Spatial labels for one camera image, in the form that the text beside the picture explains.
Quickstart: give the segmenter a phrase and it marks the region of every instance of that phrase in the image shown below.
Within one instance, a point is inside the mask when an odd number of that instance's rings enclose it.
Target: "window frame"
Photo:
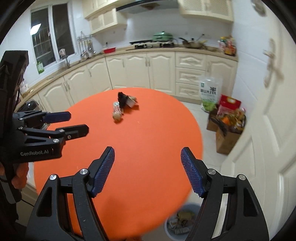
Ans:
[[[73,48],[74,48],[74,54],[69,55],[68,57],[71,58],[73,56],[77,56],[77,49],[76,49],[76,38],[74,36],[75,34],[75,28],[74,28],[74,19],[73,19],[73,11],[72,11],[72,1],[53,1],[52,4],[46,4],[44,6],[40,6],[34,9],[31,9],[31,14],[30,14],[30,29],[31,29],[31,23],[32,23],[32,13],[42,10],[42,9],[48,9],[48,26],[49,26],[49,32],[50,32],[50,36],[51,36],[51,43],[52,43],[52,50],[53,50],[53,54],[55,57],[55,61],[46,65],[44,67],[44,72],[40,73],[39,76],[42,76],[44,74],[46,74],[47,72],[51,71],[54,69],[54,67],[56,65],[58,65],[59,63],[65,61],[65,59],[60,59],[59,56],[59,50],[57,48],[57,40],[56,40],[56,36],[55,36],[55,32],[54,32],[54,22],[53,22],[53,15],[52,15],[52,6],[54,5],[60,5],[60,4],[67,4],[67,11],[68,11],[68,19],[69,19],[69,28],[70,28],[70,33],[71,33],[71,40],[72,40],[72,44],[73,44]],[[36,58],[36,54],[35,54],[35,50],[34,50],[34,44],[33,44],[33,40],[31,40],[31,45],[32,45],[32,49],[34,52],[34,57],[35,57],[35,61],[37,63],[37,58]]]

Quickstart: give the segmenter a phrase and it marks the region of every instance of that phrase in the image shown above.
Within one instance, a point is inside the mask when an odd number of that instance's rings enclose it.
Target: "red package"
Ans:
[[[226,95],[221,95],[220,101],[219,101],[219,109],[218,109],[218,116],[232,113],[236,109],[238,109],[241,105],[241,101],[231,98]]]

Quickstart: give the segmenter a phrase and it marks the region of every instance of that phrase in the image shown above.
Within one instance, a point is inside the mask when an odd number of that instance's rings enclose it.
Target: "round table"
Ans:
[[[113,102],[119,91],[135,96],[139,106],[125,108],[122,121],[115,123]],[[112,146],[114,164],[102,192],[93,199],[109,239],[148,232],[186,201],[191,185],[180,153],[188,146],[202,159],[202,137],[195,118],[180,101],[156,90],[125,88],[88,97],[68,111],[72,114],[68,122],[49,129],[87,124],[89,134],[67,141],[60,159],[35,163],[38,193],[51,174],[74,175]],[[80,234],[73,196],[68,194],[68,199],[73,230]]]

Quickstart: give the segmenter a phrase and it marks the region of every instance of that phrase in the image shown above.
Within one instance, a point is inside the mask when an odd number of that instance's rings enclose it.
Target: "plastic bag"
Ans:
[[[222,80],[205,77],[200,81],[200,97],[202,99],[202,110],[210,112],[216,108],[216,104],[219,101],[222,88]]]

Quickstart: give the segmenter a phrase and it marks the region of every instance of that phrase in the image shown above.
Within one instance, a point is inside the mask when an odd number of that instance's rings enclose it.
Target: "countertop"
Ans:
[[[40,90],[42,90],[44,87],[49,85],[50,83],[54,82],[58,78],[64,76],[65,74],[83,66],[86,64],[89,64],[93,61],[96,61],[98,59],[108,57],[108,56],[114,56],[114,55],[119,55],[119,54],[130,54],[130,53],[143,53],[143,52],[184,52],[184,53],[200,53],[200,54],[206,54],[206,55],[213,55],[221,58],[226,58],[234,61],[238,61],[238,56],[228,56],[219,52],[212,52],[204,49],[190,49],[190,48],[185,48],[185,47],[175,47],[175,48],[148,48],[148,49],[134,49],[133,46],[129,47],[123,47],[119,48],[113,53],[110,54],[98,54],[90,59],[81,61],[81,62],[76,62],[73,64],[73,66],[69,69],[60,69],[56,71],[55,73],[45,77],[43,80],[39,81],[36,85],[34,85],[32,88],[30,88],[25,94],[23,100],[16,106],[16,110],[21,107],[26,101],[28,101],[32,96],[37,94]]]

